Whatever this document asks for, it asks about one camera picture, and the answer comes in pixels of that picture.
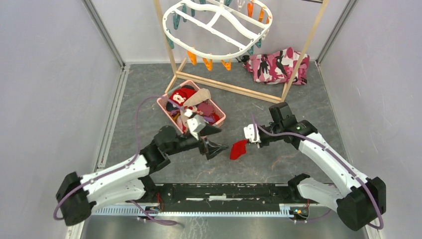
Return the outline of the plain red sock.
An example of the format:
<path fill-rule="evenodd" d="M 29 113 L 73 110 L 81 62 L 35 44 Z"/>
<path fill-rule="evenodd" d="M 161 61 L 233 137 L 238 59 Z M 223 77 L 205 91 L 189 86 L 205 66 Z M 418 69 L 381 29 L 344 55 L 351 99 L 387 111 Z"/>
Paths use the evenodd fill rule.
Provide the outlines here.
<path fill-rule="evenodd" d="M 249 142 L 249 140 L 244 139 L 240 140 L 232 145 L 231 151 L 230 151 L 230 160 L 237 160 L 239 157 L 246 154 L 246 145 Z"/>

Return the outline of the white round clip hanger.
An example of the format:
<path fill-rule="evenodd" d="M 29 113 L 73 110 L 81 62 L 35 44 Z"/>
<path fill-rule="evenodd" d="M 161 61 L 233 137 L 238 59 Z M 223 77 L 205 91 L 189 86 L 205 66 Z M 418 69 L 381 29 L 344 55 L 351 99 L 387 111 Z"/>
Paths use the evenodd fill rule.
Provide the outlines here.
<path fill-rule="evenodd" d="M 234 60 L 262 47 L 273 18 L 259 0 L 180 0 L 163 12 L 161 24 L 170 48 L 184 50 L 192 65 L 230 70 Z"/>

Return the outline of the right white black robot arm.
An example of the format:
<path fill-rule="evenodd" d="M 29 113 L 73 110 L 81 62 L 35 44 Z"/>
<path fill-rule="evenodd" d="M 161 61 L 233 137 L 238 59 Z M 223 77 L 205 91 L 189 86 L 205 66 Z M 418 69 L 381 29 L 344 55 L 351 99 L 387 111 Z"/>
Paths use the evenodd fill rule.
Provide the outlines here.
<path fill-rule="evenodd" d="M 288 198 L 293 203 L 315 201 L 336 212 L 351 230 L 365 226 L 381 230 L 386 212 L 386 184 L 380 177 L 370 178 L 336 152 L 317 128 L 307 120 L 298 121 L 286 102 L 269 107 L 272 121 L 259 125 L 255 118 L 244 127 L 249 143 L 259 148 L 284 141 L 311 159 L 332 181 L 321 183 L 308 174 L 292 178 Z"/>

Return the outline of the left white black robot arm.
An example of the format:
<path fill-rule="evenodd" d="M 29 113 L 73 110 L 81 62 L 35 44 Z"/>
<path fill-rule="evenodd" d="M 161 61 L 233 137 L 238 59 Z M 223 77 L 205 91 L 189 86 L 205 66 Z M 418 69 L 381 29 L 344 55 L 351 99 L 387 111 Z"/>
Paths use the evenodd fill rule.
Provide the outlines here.
<path fill-rule="evenodd" d="M 201 135 L 178 134 L 172 126 L 162 127 L 152 141 L 131 158 L 99 172 L 79 176 L 69 173 L 56 193 L 53 218 L 74 226 L 93 212 L 130 200 L 150 203 L 156 198 L 156 186 L 150 175 L 170 164 L 170 155 L 198 149 L 210 160 L 228 149 Z"/>

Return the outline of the maroon purple sock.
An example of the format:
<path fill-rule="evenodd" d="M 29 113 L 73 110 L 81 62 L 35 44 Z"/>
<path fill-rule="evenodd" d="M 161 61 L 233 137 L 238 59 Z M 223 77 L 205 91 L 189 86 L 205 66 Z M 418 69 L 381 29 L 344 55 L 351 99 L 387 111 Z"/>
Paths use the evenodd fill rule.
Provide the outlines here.
<path fill-rule="evenodd" d="M 202 102 L 200 104 L 197 105 L 197 111 L 199 112 L 199 114 L 209 117 L 212 115 L 213 111 L 214 111 L 214 107 L 213 105 L 209 105 L 205 102 Z"/>

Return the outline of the pink perforated plastic basket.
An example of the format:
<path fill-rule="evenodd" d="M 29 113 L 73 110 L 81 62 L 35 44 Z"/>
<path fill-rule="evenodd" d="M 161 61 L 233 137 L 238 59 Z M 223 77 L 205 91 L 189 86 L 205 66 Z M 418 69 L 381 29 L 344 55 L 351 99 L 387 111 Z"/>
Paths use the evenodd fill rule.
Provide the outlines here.
<path fill-rule="evenodd" d="M 173 103 L 173 101 L 169 99 L 171 94 L 175 90 L 177 90 L 181 87 L 191 88 L 191 89 L 195 89 L 195 90 L 200 89 L 200 87 L 198 87 L 193 81 L 186 80 L 185 82 L 183 82 L 182 84 L 177 86 L 175 89 L 171 90 L 170 93 L 164 94 L 161 98 L 159 98 L 157 100 L 157 103 L 161 107 L 161 109 L 165 113 L 165 115 L 171 120 L 171 122 L 176 127 L 176 129 L 178 129 L 179 132 L 185 133 L 185 132 L 187 132 L 187 118 L 182 115 L 179 107 L 182 107 L 185 110 L 190 109 L 197 114 L 199 114 L 199 112 L 197 111 L 197 106 L 192 106 L 192 107 L 184 107 L 183 105 L 179 106 L 179 105 Z M 205 119 L 205 121 L 207 123 L 211 124 L 211 125 L 214 125 L 214 126 L 217 126 L 217 127 L 222 126 L 222 124 L 223 124 L 223 122 L 226 118 L 226 114 L 211 99 L 206 100 L 204 102 L 209 104 L 209 105 L 213 105 L 214 111 L 213 111 L 212 115 L 209 116 L 209 117 L 203 116 L 201 114 L 199 114 L 199 115 L 201 115 Z"/>

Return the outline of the beige sock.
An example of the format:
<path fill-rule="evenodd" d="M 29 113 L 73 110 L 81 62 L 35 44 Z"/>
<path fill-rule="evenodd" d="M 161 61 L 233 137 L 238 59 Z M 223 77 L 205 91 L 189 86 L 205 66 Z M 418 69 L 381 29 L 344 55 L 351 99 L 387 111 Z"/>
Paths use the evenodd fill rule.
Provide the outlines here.
<path fill-rule="evenodd" d="M 211 98 L 211 94 L 208 89 L 200 88 L 191 97 L 189 97 L 183 104 L 184 107 L 196 106 Z"/>

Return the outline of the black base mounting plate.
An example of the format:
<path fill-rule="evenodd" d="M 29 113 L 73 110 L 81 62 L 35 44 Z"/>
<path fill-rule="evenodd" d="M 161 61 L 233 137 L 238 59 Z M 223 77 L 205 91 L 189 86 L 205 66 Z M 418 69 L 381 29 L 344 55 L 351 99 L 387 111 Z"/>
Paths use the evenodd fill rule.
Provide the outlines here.
<path fill-rule="evenodd" d="M 136 202 L 160 203 L 165 213 L 276 212 L 280 204 L 308 203 L 288 185 L 274 183 L 164 183 Z"/>

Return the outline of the pink camouflage cloth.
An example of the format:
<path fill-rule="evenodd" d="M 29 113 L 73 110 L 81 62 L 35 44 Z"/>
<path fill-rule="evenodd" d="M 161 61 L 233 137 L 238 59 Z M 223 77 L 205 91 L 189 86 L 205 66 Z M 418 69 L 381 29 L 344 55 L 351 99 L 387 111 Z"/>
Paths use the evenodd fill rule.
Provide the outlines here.
<path fill-rule="evenodd" d="M 291 78 L 300 52 L 289 47 L 272 54 L 244 55 L 244 68 L 252 74 L 253 81 L 263 84 L 286 83 Z"/>

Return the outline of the wooden rack frame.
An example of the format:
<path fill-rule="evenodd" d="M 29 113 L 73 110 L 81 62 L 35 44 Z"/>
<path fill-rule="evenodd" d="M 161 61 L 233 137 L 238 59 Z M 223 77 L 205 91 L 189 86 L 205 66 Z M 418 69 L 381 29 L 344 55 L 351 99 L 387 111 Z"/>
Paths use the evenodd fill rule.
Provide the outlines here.
<path fill-rule="evenodd" d="M 289 92 L 289 90 L 290 90 L 290 88 L 291 88 L 291 86 L 294 82 L 294 78 L 298 75 L 300 64 L 303 62 L 303 60 L 305 58 L 305 54 L 308 51 L 308 47 L 309 47 L 309 45 L 310 45 L 310 43 L 311 43 L 311 41 L 312 41 L 312 39 L 315 35 L 315 32 L 316 32 L 317 27 L 319 25 L 319 22 L 321 21 L 323 14 L 325 12 L 325 9 L 328 5 L 328 1 L 326 1 L 326 0 L 317 0 L 316 1 L 316 3 L 319 4 L 319 11 L 316 15 L 314 22 L 313 22 L 313 25 L 312 25 L 310 33 L 308 34 L 308 37 L 305 41 L 305 44 L 304 44 L 302 50 L 300 50 L 301 54 L 300 54 L 300 57 L 298 59 L 298 62 L 296 63 L 296 66 L 295 66 L 294 71 L 291 75 L 291 78 L 289 79 L 288 82 L 284 83 L 284 85 L 282 86 L 282 90 L 278 95 L 270 95 L 270 94 L 266 94 L 266 93 L 263 93 L 263 92 L 254 91 L 252 89 L 243 88 L 241 86 L 229 84 L 228 81 L 225 81 L 225 80 L 209 79 L 209 78 L 206 78 L 206 77 L 203 77 L 203 76 L 194 75 L 194 74 L 191 74 L 191 73 L 184 72 L 185 65 L 187 63 L 190 63 L 189 61 L 187 61 L 186 53 L 185 53 L 184 50 L 182 50 L 179 47 L 175 47 L 174 49 L 170 48 L 168 41 L 165 37 L 162 24 L 161 24 L 162 14 L 166 10 L 162 9 L 161 4 L 158 0 L 155 0 L 153 3 L 154 3 L 155 12 L 157 14 L 157 18 L 158 18 L 158 21 L 159 21 L 159 25 L 160 25 L 160 28 L 161 28 L 161 32 L 163 34 L 163 38 L 164 38 L 164 41 L 165 41 L 165 44 L 166 44 L 168 58 L 170 60 L 171 68 L 172 68 L 172 71 L 173 71 L 173 78 L 171 79 L 170 83 L 168 84 L 166 90 L 164 91 L 166 94 L 169 93 L 172 89 L 174 89 L 175 82 L 177 80 L 191 80 L 191 81 L 193 81 L 194 83 L 197 83 L 197 84 L 213 87 L 213 88 L 216 88 L 216 89 L 225 90 L 225 91 L 232 92 L 232 93 L 235 93 L 235 94 L 244 95 L 244 96 L 247 96 L 247 97 L 252 97 L 252 98 L 255 98 L 255 99 L 259 99 L 259 100 L 263 100 L 263 101 L 271 102 L 271 103 L 280 103 L 280 102 L 283 102 L 283 101 L 286 100 L 288 92 Z M 274 23 L 272 23 L 270 30 L 272 30 L 273 27 L 274 27 Z M 239 60 L 237 60 L 237 59 L 234 60 L 231 64 L 230 70 L 236 70 L 236 71 L 242 70 L 244 68 L 243 63 L 242 63 L 242 59 L 243 59 L 243 57 L 240 58 Z M 197 65 L 199 65 L 199 64 L 203 64 L 205 69 L 207 70 L 204 63 L 199 62 Z M 226 71 L 230 71 L 230 70 L 227 70 L 221 63 L 214 63 L 213 64 L 212 70 L 216 70 L 216 69 L 218 69 L 218 70 L 224 69 Z"/>

